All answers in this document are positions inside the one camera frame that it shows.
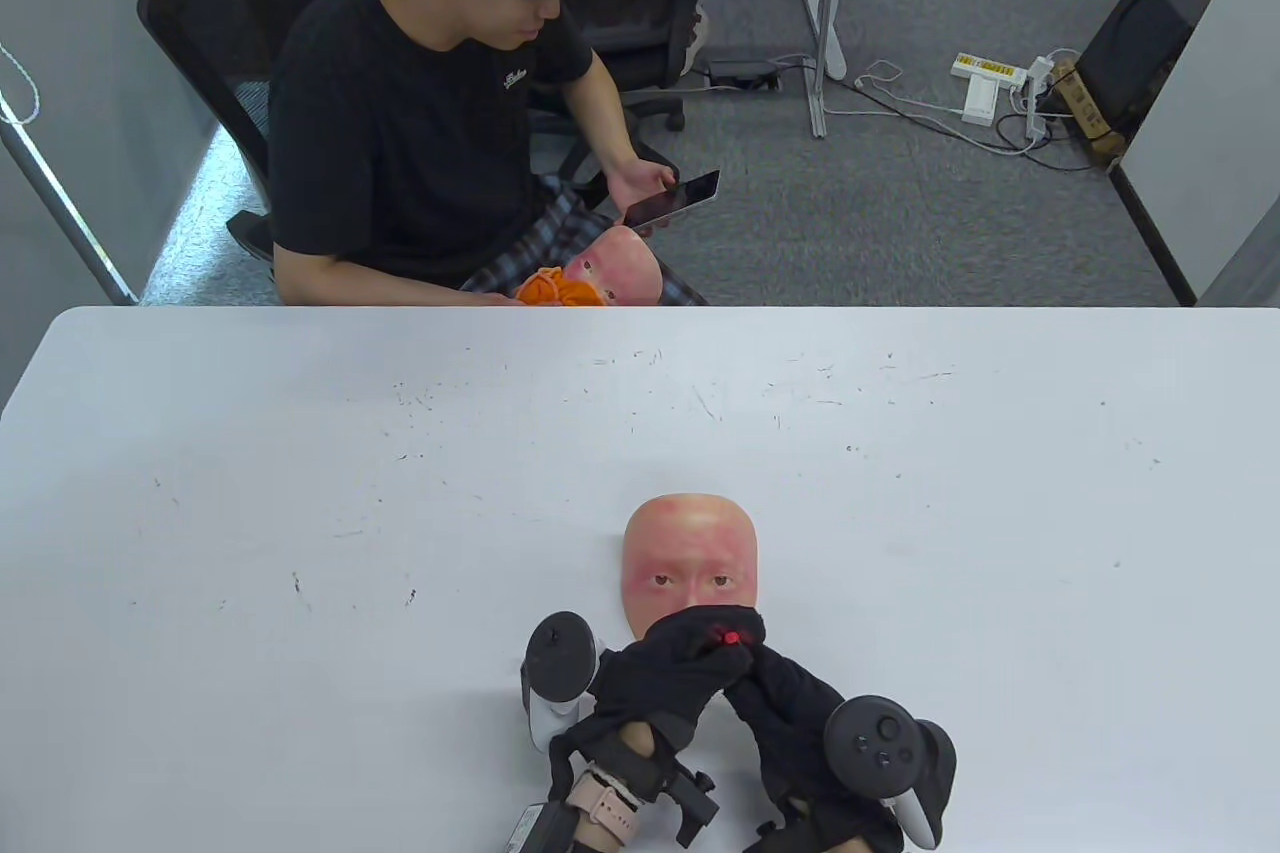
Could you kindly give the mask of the person's right hand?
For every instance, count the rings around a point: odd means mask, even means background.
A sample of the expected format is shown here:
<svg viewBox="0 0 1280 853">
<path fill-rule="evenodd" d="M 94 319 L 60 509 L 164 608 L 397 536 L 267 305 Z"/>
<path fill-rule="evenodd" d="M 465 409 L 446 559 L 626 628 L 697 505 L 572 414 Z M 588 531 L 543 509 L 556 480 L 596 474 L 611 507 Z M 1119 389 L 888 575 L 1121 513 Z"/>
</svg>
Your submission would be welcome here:
<svg viewBox="0 0 1280 853">
<path fill-rule="evenodd" d="M 751 730 L 762 784 L 782 824 L 765 824 L 751 852 L 901 852 L 904 834 L 878 802 L 849 790 L 831 768 L 823 734 L 845 698 L 767 644 L 724 695 Z"/>
</svg>

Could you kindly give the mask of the person's left hand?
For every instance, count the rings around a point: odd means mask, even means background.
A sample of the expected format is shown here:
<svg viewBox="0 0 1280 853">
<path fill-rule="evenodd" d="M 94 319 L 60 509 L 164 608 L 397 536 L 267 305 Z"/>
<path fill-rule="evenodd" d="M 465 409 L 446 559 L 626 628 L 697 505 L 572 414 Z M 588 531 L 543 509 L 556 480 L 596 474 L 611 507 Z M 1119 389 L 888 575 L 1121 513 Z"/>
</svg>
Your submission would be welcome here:
<svg viewBox="0 0 1280 853">
<path fill-rule="evenodd" d="M 604 651 L 584 689 L 591 712 L 550 739 L 553 774 L 564 775 L 577 753 L 636 793 L 657 792 L 675 780 L 705 707 L 749 671 L 750 648 L 764 639 L 756 608 L 696 605 Z"/>
</svg>

